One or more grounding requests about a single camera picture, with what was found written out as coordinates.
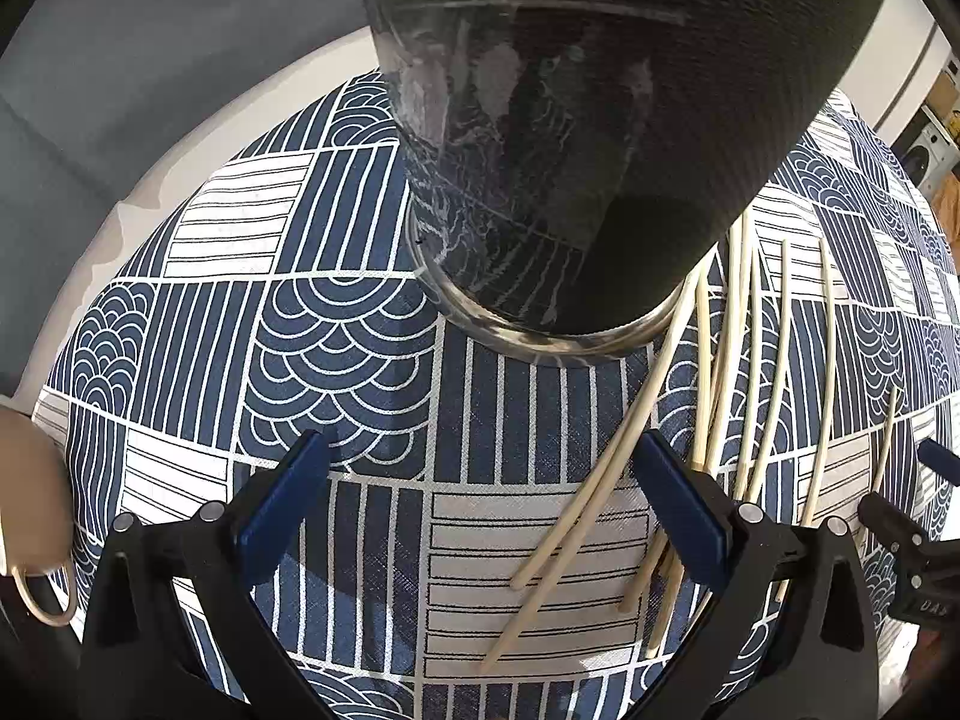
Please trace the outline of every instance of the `washing machine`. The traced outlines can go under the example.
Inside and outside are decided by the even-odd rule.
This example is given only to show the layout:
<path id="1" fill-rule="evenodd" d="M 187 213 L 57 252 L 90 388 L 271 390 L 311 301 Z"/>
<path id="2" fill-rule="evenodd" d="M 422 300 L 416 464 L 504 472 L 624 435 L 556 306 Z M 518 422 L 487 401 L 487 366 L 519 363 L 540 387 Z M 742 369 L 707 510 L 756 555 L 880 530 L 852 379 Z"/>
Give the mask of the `washing machine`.
<path id="1" fill-rule="evenodd" d="M 923 105 L 920 111 L 928 118 L 928 123 L 901 162 L 920 194 L 933 200 L 941 181 L 960 162 L 960 148 L 929 108 Z"/>

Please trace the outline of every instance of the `black vase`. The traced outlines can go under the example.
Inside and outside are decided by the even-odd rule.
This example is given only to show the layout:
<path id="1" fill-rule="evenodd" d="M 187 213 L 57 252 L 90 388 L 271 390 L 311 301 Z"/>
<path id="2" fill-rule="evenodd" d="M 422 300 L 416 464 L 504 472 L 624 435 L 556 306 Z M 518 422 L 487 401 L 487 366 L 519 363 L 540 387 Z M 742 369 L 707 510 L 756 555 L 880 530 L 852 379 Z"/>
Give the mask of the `black vase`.
<path id="1" fill-rule="evenodd" d="M 880 1 L 366 0 L 429 295 L 535 362 L 649 340 Z"/>

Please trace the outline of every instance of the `beige mug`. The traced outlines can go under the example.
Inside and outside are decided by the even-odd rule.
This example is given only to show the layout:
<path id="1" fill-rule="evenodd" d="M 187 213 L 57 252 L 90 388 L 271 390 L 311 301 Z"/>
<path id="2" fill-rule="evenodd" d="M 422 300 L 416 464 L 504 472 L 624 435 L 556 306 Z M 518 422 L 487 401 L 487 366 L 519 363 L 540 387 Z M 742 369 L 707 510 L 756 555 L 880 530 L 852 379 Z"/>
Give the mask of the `beige mug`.
<path id="1" fill-rule="evenodd" d="M 23 603 L 47 625 L 66 625 L 77 610 L 72 541 L 73 505 L 61 452 L 30 419 L 0 407 L 0 574 L 13 577 Z M 51 614 L 30 593 L 27 576 L 61 567 L 67 608 Z"/>

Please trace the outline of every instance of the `blue fabric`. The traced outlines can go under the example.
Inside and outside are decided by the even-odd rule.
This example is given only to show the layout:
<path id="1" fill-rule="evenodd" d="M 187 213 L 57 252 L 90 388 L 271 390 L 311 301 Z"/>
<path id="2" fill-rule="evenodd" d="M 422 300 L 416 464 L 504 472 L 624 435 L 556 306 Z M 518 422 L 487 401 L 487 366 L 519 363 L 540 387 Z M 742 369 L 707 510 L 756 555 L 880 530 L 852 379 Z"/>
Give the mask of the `blue fabric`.
<path id="1" fill-rule="evenodd" d="M 524 597 L 508 579 L 554 521 L 637 392 L 660 341 L 619 362 L 556 370 L 505 359 L 438 317 L 401 241 L 409 197 L 387 95 L 358 76 L 214 173 L 138 250 L 66 341 L 35 420 L 74 482 L 78 627 L 109 522 L 229 499 L 299 433 L 329 441 L 329 489 L 254 598 L 283 647 L 349 718 L 617 717 L 661 673 L 703 589 L 683 583 L 664 649 L 647 659 L 662 594 L 616 611 L 656 526 L 624 480 L 568 574 L 490 678 L 477 664 Z M 833 95 L 754 201 L 762 367 L 754 451 L 779 336 L 781 241 L 794 252 L 789 370 L 760 503 L 803 509 L 824 390 L 826 236 L 837 298 L 837 396 L 815 521 L 845 517 L 901 397 L 882 494 L 937 536 L 949 487 L 919 466 L 926 437 L 960 447 L 960 290 L 923 198 L 889 149 Z M 726 245 L 709 276 L 712 344 Z M 685 456 L 696 404 L 695 322 L 651 420 Z M 750 348 L 750 334 L 744 349 Z M 719 481 L 742 440 L 741 361 Z M 865 567 L 877 635 L 892 559 Z M 189 586 L 176 587 L 214 682 L 218 658 Z M 769 599 L 723 695 L 750 677 L 776 618 Z"/>

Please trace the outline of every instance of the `striped pattern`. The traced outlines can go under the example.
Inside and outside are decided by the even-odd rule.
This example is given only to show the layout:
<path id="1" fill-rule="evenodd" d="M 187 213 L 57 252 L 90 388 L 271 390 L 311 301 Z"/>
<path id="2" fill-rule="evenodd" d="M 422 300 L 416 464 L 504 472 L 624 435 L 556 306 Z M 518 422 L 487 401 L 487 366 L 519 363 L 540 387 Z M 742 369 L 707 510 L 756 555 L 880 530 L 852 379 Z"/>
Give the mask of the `striped pattern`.
<path id="1" fill-rule="evenodd" d="M 263 292 L 258 282 L 161 284 L 130 418 L 198 445 L 229 449 Z"/>
<path id="2" fill-rule="evenodd" d="M 70 401 L 64 396 L 45 386 L 37 397 L 32 420 L 40 425 L 43 432 L 51 437 L 60 449 L 66 447 L 70 430 Z"/>
<path id="3" fill-rule="evenodd" d="M 251 157 L 213 173 L 179 217 L 164 277 L 270 274 L 314 157 Z"/>
<path id="4" fill-rule="evenodd" d="M 795 299 L 789 370 L 760 503 L 796 521 L 837 376 L 816 518 L 859 528 L 893 386 L 904 391 L 881 494 L 939 533 L 949 492 L 917 463 L 934 436 L 960 446 L 960 287 L 925 201 L 835 94 L 754 202 L 762 361 L 757 432 L 741 437 L 749 332 L 718 481 L 767 420 L 779 341 L 781 241 Z M 413 196 L 386 87 L 364 74 L 277 124 L 218 170 L 136 252 L 66 340 L 35 420 L 62 443 L 77 506 L 83 607 L 119 509 L 150 522 L 227 499 L 306 428 L 333 447 L 316 502 L 254 600 L 304 677 L 344 718 L 599 720 L 620 717 L 680 646 L 703 589 L 687 579 L 662 652 L 646 644 L 664 593 L 614 608 L 656 528 L 626 477 L 534 628 L 490 678 L 475 664 L 521 603 L 508 579 L 589 473 L 659 354 L 533 367 L 474 343 L 437 316 L 401 243 Z M 837 370 L 824 370 L 829 243 Z M 710 343 L 726 308 L 726 242 L 709 271 Z M 464 261 L 464 266 L 472 266 Z M 476 272 L 501 310 L 549 310 L 563 257 L 526 240 L 502 271 Z M 517 280 L 537 305 L 511 303 Z M 694 323 L 651 425 L 680 455 L 695 418 Z M 881 646 L 892 562 L 867 541 Z M 65 588 L 64 576 L 55 584 Z M 240 696 L 186 581 L 175 584 L 211 680 Z M 776 624 L 768 596 L 720 691 L 749 683 Z"/>
<path id="5" fill-rule="evenodd" d="M 568 494 L 433 497 L 425 675 L 476 673 L 496 637 L 520 607 L 510 577 L 568 503 Z M 621 490 L 587 536 L 533 627 L 496 674 L 510 678 L 576 675 L 626 666 L 642 637 L 640 618 L 618 613 L 620 591 L 646 550 L 651 512 L 636 488 Z M 570 610 L 576 608 L 576 620 Z"/>
<path id="6" fill-rule="evenodd" d="M 806 504 L 815 454 L 816 449 L 813 448 L 797 461 L 798 522 Z M 820 488 L 817 508 L 813 514 L 813 526 L 816 527 L 827 517 L 842 517 L 856 535 L 860 530 L 856 505 L 860 498 L 870 491 L 871 483 L 870 436 L 861 434 L 853 439 L 832 442 L 827 450 L 827 465 L 824 467 L 823 486 Z"/>
<path id="7" fill-rule="evenodd" d="M 321 151 L 277 272 L 398 271 L 407 194 L 395 143 Z"/>
<path id="8" fill-rule="evenodd" d="M 813 203 L 775 183 L 767 184 L 754 199 L 757 240 L 763 251 L 768 271 L 776 277 L 774 289 L 781 290 L 781 241 L 790 242 L 790 289 L 798 298 L 822 299 L 824 274 L 820 261 L 820 239 L 823 233 L 813 210 Z M 848 298 L 847 285 L 834 261 L 830 262 L 830 278 L 836 300 Z"/>

